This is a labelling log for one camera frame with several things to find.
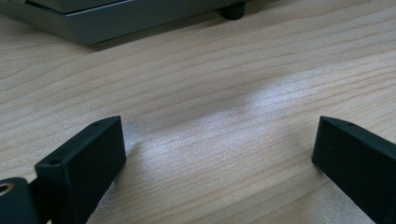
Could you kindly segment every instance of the wooden table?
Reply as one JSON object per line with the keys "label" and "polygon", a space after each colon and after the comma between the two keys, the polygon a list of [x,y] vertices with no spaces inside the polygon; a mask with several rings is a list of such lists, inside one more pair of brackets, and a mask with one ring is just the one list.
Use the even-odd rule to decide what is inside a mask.
{"label": "wooden table", "polygon": [[0,178],[121,115],[89,223],[372,223],[310,157],[320,115],[396,142],[396,2],[247,4],[83,47],[0,17]]}

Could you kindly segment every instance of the screw hole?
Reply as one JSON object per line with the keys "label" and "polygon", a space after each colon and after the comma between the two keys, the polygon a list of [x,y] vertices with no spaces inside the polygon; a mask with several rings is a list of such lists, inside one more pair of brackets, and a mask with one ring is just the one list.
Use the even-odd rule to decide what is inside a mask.
{"label": "screw hole", "polygon": [[14,184],[12,183],[0,184],[0,196],[7,194],[13,188],[14,188]]}
{"label": "screw hole", "polygon": [[62,162],[62,159],[57,158],[57,159],[54,159],[54,160],[50,161],[49,164],[57,165],[57,164],[59,164],[61,162]]}

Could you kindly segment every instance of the black object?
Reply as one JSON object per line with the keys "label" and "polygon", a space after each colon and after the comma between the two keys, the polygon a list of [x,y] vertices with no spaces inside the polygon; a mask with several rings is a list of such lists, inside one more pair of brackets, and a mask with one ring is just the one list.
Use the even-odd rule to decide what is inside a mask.
{"label": "black object", "polygon": [[0,0],[0,13],[89,45],[224,7],[224,17],[237,20],[244,14],[246,1]]}
{"label": "black object", "polygon": [[321,117],[312,162],[376,223],[396,223],[396,145]]}
{"label": "black object", "polygon": [[1,223],[85,223],[125,164],[120,117],[99,120],[35,165],[0,181]]}
{"label": "black object", "polygon": [[245,2],[242,2],[229,7],[224,7],[220,10],[221,16],[229,21],[240,20],[245,15],[245,4]]}

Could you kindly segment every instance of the black rubber foot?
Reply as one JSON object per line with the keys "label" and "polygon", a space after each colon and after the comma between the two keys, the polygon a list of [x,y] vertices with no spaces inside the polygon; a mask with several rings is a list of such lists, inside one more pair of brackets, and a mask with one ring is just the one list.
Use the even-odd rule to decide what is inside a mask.
{"label": "black rubber foot", "polygon": [[220,10],[220,14],[224,19],[229,21],[240,20],[245,15],[245,2],[224,7]]}

